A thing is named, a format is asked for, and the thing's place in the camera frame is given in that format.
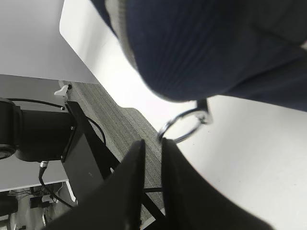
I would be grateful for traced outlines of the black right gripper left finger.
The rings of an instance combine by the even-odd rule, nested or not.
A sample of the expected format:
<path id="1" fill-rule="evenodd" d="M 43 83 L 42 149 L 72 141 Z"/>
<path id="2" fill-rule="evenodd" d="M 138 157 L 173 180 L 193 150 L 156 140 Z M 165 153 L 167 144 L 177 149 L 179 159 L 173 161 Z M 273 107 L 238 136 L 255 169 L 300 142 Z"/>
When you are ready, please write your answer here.
<path id="1" fill-rule="evenodd" d="M 138 230 L 144 190 L 145 142 L 135 141 L 120 165 L 81 204 L 47 230 Z"/>

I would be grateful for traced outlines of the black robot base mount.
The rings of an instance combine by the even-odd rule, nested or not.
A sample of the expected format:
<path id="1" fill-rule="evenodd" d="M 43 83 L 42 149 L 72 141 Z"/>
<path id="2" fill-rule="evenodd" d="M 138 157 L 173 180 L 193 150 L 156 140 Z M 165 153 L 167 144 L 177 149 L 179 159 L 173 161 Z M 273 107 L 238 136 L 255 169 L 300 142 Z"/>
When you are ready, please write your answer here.
<path id="1" fill-rule="evenodd" d="M 61 161 L 76 189 L 79 204 L 122 162 L 106 146 L 104 137 L 95 133 L 96 123 L 84 114 L 77 102 L 68 101 L 56 112 L 23 110 L 16 102 L 16 99 L 0 101 L 1 159 L 16 155 L 23 161 L 38 162 L 39 178 L 50 161 Z M 149 192 L 160 191 L 160 188 L 143 190 L 141 208 L 145 207 L 154 218 L 148 225 L 150 230 L 167 229 L 165 215 L 148 196 Z"/>

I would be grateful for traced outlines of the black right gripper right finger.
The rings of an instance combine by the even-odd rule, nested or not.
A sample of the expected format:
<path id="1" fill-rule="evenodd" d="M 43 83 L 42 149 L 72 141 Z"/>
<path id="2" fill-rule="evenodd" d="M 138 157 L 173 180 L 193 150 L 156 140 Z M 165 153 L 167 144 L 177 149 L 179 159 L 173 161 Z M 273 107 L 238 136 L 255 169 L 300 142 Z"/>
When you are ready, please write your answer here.
<path id="1" fill-rule="evenodd" d="M 173 140 L 162 140 L 161 178 L 169 230 L 271 230 L 211 186 Z"/>

